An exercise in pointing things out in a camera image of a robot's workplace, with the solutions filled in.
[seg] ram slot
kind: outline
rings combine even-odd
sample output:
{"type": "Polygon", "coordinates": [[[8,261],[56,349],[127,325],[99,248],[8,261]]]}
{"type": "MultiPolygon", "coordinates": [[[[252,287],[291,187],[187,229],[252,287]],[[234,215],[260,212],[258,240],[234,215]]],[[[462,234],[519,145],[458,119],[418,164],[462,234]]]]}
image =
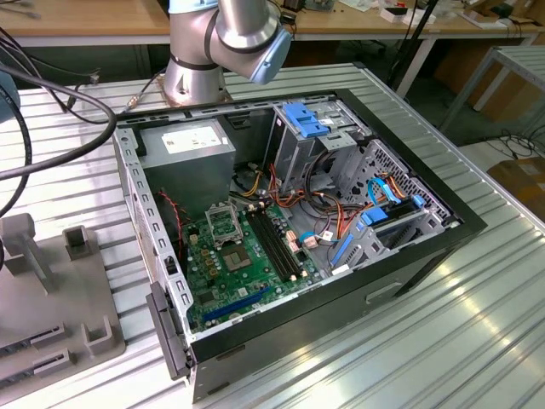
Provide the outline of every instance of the ram slot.
{"type": "Polygon", "coordinates": [[[249,213],[248,222],[269,257],[274,270],[282,281],[289,281],[291,275],[299,275],[299,268],[284,242],[274,230],[273,223],[262,213],[249,213]]]}

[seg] red cable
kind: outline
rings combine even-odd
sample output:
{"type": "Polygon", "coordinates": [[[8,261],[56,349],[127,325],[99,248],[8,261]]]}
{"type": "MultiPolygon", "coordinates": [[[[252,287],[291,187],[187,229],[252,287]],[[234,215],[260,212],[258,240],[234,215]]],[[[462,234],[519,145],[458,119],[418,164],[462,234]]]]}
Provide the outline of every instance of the red cable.
{"type": "Polygon", "coordinates": [[[170,203],[172,206],[172,209],[174,210],[174,214],[176,216],[176,222],[178,223],[178,260],[181,261],[181,220],[180,216],[178,215],[178,204],[173,202],[172,199],[167,195],[165,192],[159,192],[159,195],[161,195],[167,202],[170,203]]]}

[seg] ribbed aluminum surface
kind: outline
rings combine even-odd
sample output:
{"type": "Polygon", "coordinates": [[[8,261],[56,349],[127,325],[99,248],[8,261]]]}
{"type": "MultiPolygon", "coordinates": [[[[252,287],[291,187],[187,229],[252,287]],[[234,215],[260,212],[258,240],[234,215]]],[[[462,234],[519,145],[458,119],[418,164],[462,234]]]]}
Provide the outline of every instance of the ribbed aluminum surface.
{"type": "MultiPolygon", "coordinates": [[[[102,84],[85,92],[120,110],[142,84],[102,84]]],[[[489,227],[415,291],[197,407],[543,407],[543,225],[470,169],[444,137],[369,72],[352,65],[293,68],[264,87],[233,75],[227,84],[237,100],[349,88],[489,227]]],[[[22,103],[35,160],[76,147],[100,129],[59,114],[41,90],[23,92],[22,103]]],[[[163,105],[152,86],[139,109],[163,105]]],[[[86,104],[76,108],[93,112],[86,104]]],[[[16,129],[14,121],[1,125],[0,170],[22,164],[16,129]]],[[[0,201],[15,185],[0,184],[0,201]]],[[[37,220],[40,237],[80,223],[96,230],[128,347],[114,360],[7,407],[189,407],[185,384],[169,379],[146,311],[146,272],[123,205],[112,143],[31,176],[14,210],[22,211],[37,220]]]]}
{"type": "Polygon", "coordinates": [[[545,92],[545,45],[498,47],[492,56],[545,92]]]}

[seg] green circuit board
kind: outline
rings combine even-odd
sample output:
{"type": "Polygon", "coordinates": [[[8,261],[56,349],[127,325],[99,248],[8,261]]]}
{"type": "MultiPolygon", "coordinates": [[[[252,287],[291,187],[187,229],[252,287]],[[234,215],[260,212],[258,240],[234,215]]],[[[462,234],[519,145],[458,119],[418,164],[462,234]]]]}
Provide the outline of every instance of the green circuit board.
{"type": "MultiPolygon", "coordinates": [[[[189,319],[194,331],[206,330],[213,325],[245,314],[255,307],[307,288],[322,279],[307,250],[301,250],[304,256],[301,254],[299,257],[292,255],[289,243],[283,237],[283,245],[294,257],[294,260],[299,263],[301,270],[304,269],[307,272],[306,277],[283,282],[248,223],[245,212],[240,211],[236,214],[244,239],[238,244],[225,244],[219,250],[214,248],[214,241],[206,218],[183,228],[189,254],[186,278],[194,300],[194,304],[189,309],[189,319]],[[215,312],[218,308],[232,306],[234,302],[247,300],[252,296],[260,299],[213,320],[204,319],[207,313],[215,312]]],[[[290,229],[276,205],[269,207],[266,214],[271,220],[284,225],[288,230],[290,229]]],[[[230,217],[228,219],[222,217],[213,223],[215,231],[232,231],[230,217]]]]}

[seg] yellow cable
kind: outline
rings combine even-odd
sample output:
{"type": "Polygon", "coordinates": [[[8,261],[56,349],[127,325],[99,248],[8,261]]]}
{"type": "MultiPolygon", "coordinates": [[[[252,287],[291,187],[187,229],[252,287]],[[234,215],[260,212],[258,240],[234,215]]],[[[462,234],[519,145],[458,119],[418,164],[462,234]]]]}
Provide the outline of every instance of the yellow cable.
{"type": "Polygon", "coordinates": [[[259,180],[261,178],[261,172],[258,171],[257,172],[257,177],[255,178],[255,182],[254,182],[254,186],[252,186],[252,188],[246,192],[246,193],[242,193],[242,195],[245,197],[245,198],[248,198],[250,197],[252,194],[255,193],[255,191],[257,190],[257,187],[259,186],[259,180]]]}

